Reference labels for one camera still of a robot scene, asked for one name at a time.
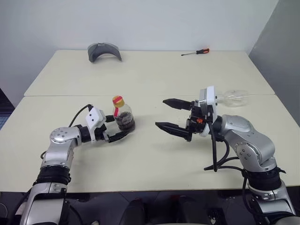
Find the red screwdriver handle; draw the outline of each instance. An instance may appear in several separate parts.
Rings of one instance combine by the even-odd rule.
[[[210,52],[209,48],[204,48],[204,49],[196,51],[196,54],[206,54],[206,53],[209,53],[209,52]]]

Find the clear plastic bottle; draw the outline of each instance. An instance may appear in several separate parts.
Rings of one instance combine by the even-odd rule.
[[[122,96],[115,96],[112,99],[114,109],[113,117],[115,118],[119,129],[124,131],[134,130],[135,120],[131,108],[125,104]]]
[[[223,95],[217,96],[217,102],[229,107],[247,105],[249,94],[246,90],[228,90]]]

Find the table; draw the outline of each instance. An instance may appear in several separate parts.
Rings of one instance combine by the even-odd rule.
[[[194,135],[192,142],[158,129],[155,121],[185,126],[189,112],[162,104],[166,98],[193,100],[196,95],[128,95],[136,129],[123,140],[75,149],[68,192],[144,191],[175,189],[241,188],[241,173],[234,170],[204,171],[212,163],[211,140]],[[27,191],[37,178],[40,154],[49,146],[49,134],[67,126],[87,103],[111,114],[112,96],[24,97],[0,130],[0,191]],[[75,124],[86,124],[83,112]],[[277,164],[286,185],[300,184],[300,129],[275,95],[253,95],[247,106],[218,105],[218,114],[236,114],[249,119],[276,146]],[[108,124],[109,133],[116,124]],[[218,158],[225,145],[217,143]],[[238,160],[228,163],[241,166]]]
[[[103,55],[90,63],[87,51],[59,50],[25,96],[194,95],[211,85],[274,94],[245,52],[182,53],[122,51],[122,62]]]

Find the screwdriver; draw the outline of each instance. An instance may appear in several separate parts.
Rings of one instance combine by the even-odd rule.
[[[210,52],[210,49],[209,48],[204,48],[204,49],[201,49],[201,50],[198,50],[196,52],[192,52],[192,53],[187,53],[187,54],[182,54],[181,56],[184,56],[184,55],[191,55],[191,54],[206,54],[206,53],[209,53]]]

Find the gray plastic object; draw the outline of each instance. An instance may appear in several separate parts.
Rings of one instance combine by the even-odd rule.
[[[115,55],[120,61],[122,61],[119,48],[110,43],[94,43],[88,47],[89,61],[94,62],[96,58],[103,54]]]

